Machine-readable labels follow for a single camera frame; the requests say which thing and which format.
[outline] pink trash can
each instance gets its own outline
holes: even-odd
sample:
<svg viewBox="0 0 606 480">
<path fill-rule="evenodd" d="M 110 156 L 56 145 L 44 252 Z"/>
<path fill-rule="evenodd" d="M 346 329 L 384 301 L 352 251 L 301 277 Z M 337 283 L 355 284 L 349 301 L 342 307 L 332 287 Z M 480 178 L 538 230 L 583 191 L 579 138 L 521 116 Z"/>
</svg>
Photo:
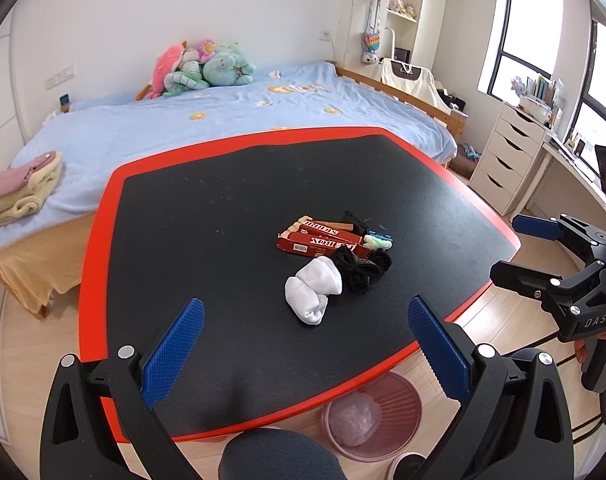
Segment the pink trash can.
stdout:
<svg viewBox="0 0 606 480">
<path fill-rule="evenodd" d="M 379 462 L 393 457 L 409 444 L 419 428 L 423 414 L 419 392 L 406 377 L 393 371 L 385 372 L 355 391 L 371 396 L 381 406 L 381 423 L 376 431 L 359 446 L 342 446 L 330 430 L 332 402 L 323 409 L 323 431 L 334 449 L 351 460 Z"/>
</svg>

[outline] power outlet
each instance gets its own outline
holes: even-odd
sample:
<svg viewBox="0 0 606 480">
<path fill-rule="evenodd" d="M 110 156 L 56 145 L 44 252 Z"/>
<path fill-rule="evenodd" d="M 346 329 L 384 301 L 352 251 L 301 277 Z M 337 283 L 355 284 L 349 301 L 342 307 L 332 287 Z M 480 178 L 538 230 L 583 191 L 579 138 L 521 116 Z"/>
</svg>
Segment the power outlet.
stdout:
<svg viewBox="0 0 606 480">
<path fill-rule="evenodd" d="M 45 89 L 52 90 L 55 88 L 55 86 L 59 86 L 60 84 L 65 83 L 65 81 L 69 81 L 75 75 L 77 74 L 75 72 L 74 65 L 67 66 L 60 72 L 57 72 L 55 75 L 50 76 L 45 80 Z"/>
</svg>

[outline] pink towel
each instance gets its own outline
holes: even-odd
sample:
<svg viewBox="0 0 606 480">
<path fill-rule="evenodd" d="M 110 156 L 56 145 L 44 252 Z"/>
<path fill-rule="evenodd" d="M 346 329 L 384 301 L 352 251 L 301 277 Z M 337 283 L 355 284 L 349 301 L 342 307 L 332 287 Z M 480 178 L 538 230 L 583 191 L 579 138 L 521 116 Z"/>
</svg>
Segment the pink towel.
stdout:
<svg viewBox="0 0 606 480">
<path fill-rule="evenodd" d="M 0 171 L 0 197 L 14 193 L 27 184 L 30 175 L 51 161 L 56 152 L 43 153 L 35 160 L 28 162 L 18 168 L 8 168 Z"/>
</svg>

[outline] wooden bed frame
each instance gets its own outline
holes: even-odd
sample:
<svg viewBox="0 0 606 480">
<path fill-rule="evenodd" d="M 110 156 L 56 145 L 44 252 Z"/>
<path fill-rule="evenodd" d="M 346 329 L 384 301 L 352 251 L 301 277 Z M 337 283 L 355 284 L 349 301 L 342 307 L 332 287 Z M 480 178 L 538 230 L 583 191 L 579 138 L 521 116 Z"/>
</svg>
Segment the wooden bed frame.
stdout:
<svg viewBox="0 0 606 480">
<path fill-rule="evenodd" d="M 446 125 L 446 128 L 448 129 L 448 132 L 452 135 L 452 137 L 454 137 L 455 141 L 458 141 L 461 133 L 463 132 L 463 128 L 465 126 L 465 121 L 467 120 L 467 115 L 465 115 L 464 113 L 462 113 L 458 110 L 452 110 L 451 113 L 448 114 L 442 110 L 439 110 L 436 107 L 433 107 L 430 104 L 427 104 L 424 101 L 421 101 L 420 99 L 418 99 L 416 97 L 411 96 L 410 94 L 406 94 L 405 92 L 400 91 L 397 88 L 393 88 L 391 86 L 381 83 L 380 81 L 375 81 L 374 79 L 371 79 L 364 75 L 358 74 L 356 72 L 350 72 L 349 70 L 345 70 L 343 68 L 336 67 L 336 75 L 339 77 L 351 79 L 356 84 L 360 84 L 360 85 L 369 87 L 371 89 L 374 89 L 377 92 L 383 92 L 384 94 L 387 94 L 390 97 L 392 97 L 400 102 L 412 105 L 416 108 L 419 108 L 420 110 L 427 113 L 427 115 L 429 115 L 433 119 L 436 119 L 437 121 L 444 123 Z M 61 108 L 61 111 L 64 113 L 67 113 L 69 110 L 70 110 L 69 105 L 66 105 L 66 107 Z M 449 164 L 449 161 L 446 161 L 443 164 L 443 167 L 447 168 L 448 164 Z M 1 276 L 1 273 L 0 273 L 0 283 L 1 283 L 1 285 L 3 285 L 5 287 L 5 289 L 8 291 L 8 293 L 10 293 L 17 301 L 19 301 L 18 298 L 16 297 L 16 294 L 13 292 L 12 288 L 6 283 L 6 281 Z M 39 319 L 43 319 L 45 316 L 47 316 L 48 309 L 44 305 L 41 307 L 39 312 L 33 313 L 30 311 L 30 313 Z"/>
<path fill-rule="evenodd" d="M 448 114 L 443 110 L 439 110 L 435 106 L 427 104 L 425 101 L 421 101 L 418 97 L 414 97 L 410 94 L 406 94 L 405 92 L 400 91 L 398 88 L 391 87 L 389 85 L 381 83 L 381 81 L 376 81 L 356 72 L 350 72 L 349 70 L 346 70 L 344 68 L 336 67 L 336 75 L 339 77 L 346 77 L 347 79 L 352 79 L 358 84 L 370 87 L 371 89 L 374 89 L 377 92 L 383 92 L 384 94 L 394 97 L 400 102 L 407 103 L 416 108 L 419 108 L 431 118 L 445 123 L 448 132 L 452 135 L 452 137 L 454 137 L 454 140 L 458 143 L 458 140 L 461 134 L 463 133 L 463 128 L 465 127 L 465 121 L 467 121 L 467 115 L 463 112 L 459 110 L 452 110 Z"/>
</svg>

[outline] bed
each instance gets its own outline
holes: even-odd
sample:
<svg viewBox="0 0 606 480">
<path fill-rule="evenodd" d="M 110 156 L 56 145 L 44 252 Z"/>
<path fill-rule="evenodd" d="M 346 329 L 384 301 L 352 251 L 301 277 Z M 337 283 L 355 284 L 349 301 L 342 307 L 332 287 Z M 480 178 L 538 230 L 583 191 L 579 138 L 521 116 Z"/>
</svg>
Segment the bed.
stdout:
<svg viewBox="0 0 606 480">
<path fill-rule="evenodd" d="M 126 162 L 254 132 L 356 125 L 385 128 L 446 165 L 467 118 L 330 63 L 271 68 L 248 86 L 170 99 L 131 102 L 129 95 L 73 105 L 13 161 L 64 153 L 61 181 L 43 209 L 0 228 L 0 281 L 38 317 L 54 290 L 80 283 L 94 212 L 112 171 Z"/>
</svg>

